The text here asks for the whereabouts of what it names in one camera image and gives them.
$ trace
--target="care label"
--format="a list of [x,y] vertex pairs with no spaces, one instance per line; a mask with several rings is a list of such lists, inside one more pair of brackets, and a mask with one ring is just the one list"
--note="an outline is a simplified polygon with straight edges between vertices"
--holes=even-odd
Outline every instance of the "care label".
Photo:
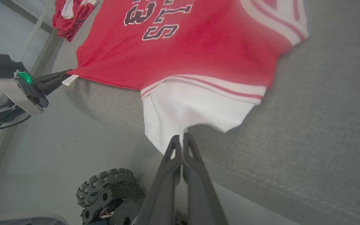
[[78,77],[79,77],[79,75],[73,74],[70,77],[66,78],[66,80],[62,81],[62,84],[69,86]]

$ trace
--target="green indicator light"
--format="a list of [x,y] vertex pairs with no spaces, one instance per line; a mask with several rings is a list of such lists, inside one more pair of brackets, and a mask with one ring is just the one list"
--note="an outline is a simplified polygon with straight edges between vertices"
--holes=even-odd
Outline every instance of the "green indicator light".
[[22,77],[22,78],[24,78],[24,79],[27,81],[27,83],[29,83],[29,84],[32,84],[32,83],[33,83],[33,78],[32,78],[32,76],[31,76],[29,73],[26,73],[26,72],[18,72],[16,76],[17,76],[17,77]]

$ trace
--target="gray couch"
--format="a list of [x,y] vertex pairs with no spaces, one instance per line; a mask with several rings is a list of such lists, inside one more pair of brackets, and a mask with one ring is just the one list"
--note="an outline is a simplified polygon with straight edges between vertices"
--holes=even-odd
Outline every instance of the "gray couch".
[[[272,89],[227,133],[192,127],[212,180],[301,225],[360,225],[360,0],[305,0],[311,37],[278,62]],[[77,67],[97,6],[54,71]],[[77,79],[73,102],[143,135],[139,91]]]

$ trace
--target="wires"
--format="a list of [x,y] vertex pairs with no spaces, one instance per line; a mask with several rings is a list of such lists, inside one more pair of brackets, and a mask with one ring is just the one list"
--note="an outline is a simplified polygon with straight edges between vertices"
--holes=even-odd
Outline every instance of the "wires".
[[23,123],[24,121],[28,120],[30,117],[31,117],[31,115],[28,116],[26,119],[24,119],[24,120],[22,120],[22,121],[20,121],[20,122],[17,122],[16,124],[12,124],[12,125],[5,126],[5,127],[0,127],[0,130],[5,129],[5,128],[9,128],[9,127],[13,127],[13,126],[16,126],[16,125],[18,125],[18,124],[21,124],[21,123]]

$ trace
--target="garment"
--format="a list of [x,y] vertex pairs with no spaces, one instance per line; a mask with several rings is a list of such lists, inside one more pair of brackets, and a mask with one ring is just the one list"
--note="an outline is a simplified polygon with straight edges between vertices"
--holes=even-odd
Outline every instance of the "garment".
[[141,90],[146,135],[164,152],[187,127],[241,124],[278,57],[308,36],[302,0],[104,1],[69,73]]
[[98,0],[56,0],[52,25],[59,37],[70,42],[97,3]]

